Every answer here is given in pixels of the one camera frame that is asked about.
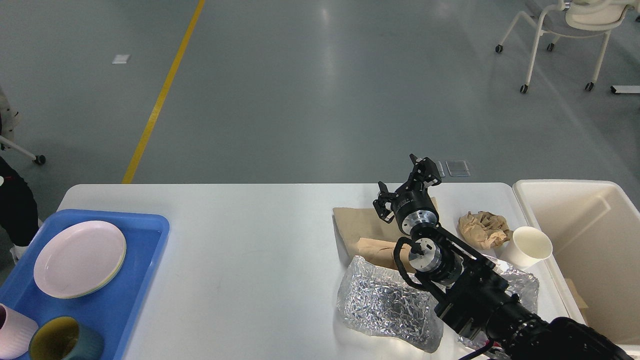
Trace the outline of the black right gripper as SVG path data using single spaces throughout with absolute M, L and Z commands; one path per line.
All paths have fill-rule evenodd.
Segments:
M 441 173 L 429 157 L 410 154 L 409 159 L 413 168 L 407 178 L 407 192 L 390 192 L 386 183 L 378 182 L 378 195 L 372 201 L 377 216 L 387 224 L 395 218 L 398 229 L 407 236 L 419 224 L 434 227 L 439 223 L 438 209 L 429 196 L 429 188 L 442 183 Z

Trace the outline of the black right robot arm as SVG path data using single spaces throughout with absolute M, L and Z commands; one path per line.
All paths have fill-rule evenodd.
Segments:
M 508 281 L 487 256 L 446 230 L 428 194 L 442 179 L 434 161 L 409 155 L 413 168 L 395 191 L 378 182 L 377 216 L 402 232 L 392 258 L 407 285 L 436 299 L 435 313 L 459 336 L 486 344 L 471 360 L 499 346 L 512 360 L 629 360 L 607 337 L 569 317 L 544 321 L 507 292 Z

